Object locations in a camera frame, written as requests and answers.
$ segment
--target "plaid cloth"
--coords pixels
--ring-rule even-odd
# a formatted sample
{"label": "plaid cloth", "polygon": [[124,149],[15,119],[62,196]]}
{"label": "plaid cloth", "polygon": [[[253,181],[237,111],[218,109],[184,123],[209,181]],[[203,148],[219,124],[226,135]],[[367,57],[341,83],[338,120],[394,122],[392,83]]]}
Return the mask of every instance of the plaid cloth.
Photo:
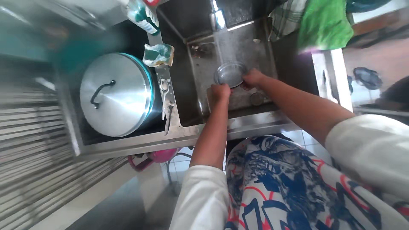
{"label": "plaid cloth", "polygon": [[307,0],[288,0],[268,16],[273,19],[270,41],[276,41],[300,27]]}

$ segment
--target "dish soap bottle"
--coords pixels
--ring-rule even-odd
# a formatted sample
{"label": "dish soap bottle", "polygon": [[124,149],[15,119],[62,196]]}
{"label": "dish soap bottle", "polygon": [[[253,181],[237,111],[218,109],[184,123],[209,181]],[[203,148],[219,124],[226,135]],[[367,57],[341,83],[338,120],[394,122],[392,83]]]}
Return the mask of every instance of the dish soap bottle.
{"label": "dish soap bottle", "polygon": [[159,21],[142,0],[119,0],[126,16],[146,32],[159,34]]}

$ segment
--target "hand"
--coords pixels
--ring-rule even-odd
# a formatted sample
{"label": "hand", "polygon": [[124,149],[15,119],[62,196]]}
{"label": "hand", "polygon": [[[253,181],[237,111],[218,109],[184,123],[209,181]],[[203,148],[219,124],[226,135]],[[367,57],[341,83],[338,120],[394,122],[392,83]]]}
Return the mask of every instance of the hand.
{"label": "hand", "polygon": [[258,88],[263,78],[266,78],[258,69],[252,68],[245,76],[243,76],[243,83],[241,87],[244,90],[251,90],[252,88]]}
{"label": "hand", "polygon": [[230,97],[230,87],[227,84],[222,85],[212,85],[211,92],[213,94],[213,99],[215,102],[222,99],[228,99]]}

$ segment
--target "person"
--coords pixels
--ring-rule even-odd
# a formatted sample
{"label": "person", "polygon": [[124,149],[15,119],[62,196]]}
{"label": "person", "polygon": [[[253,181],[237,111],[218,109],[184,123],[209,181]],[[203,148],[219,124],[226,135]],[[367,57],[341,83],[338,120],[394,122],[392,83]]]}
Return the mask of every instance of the person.
{"label": "person", "polygon": [[325,146],[335,169],[274,135],[247,138],[225,155],[230,88],[215,103],[192,154],[171,230],[409,229],[409,127],[380,115],[356,116],[332,101],[252,69],[259,88]]}

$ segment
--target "faucet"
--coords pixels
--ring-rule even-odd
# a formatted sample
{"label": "faucet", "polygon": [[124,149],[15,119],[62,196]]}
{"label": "faucet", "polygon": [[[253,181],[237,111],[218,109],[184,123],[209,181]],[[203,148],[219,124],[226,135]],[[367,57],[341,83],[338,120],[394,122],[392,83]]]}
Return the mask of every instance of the faucet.
{"label": "faucet", "polygon": [[209,14],[211,29],[215,31],[226,28],[226,20],[223,11],[217,7],[216,0],[210,0],[211,13]]}

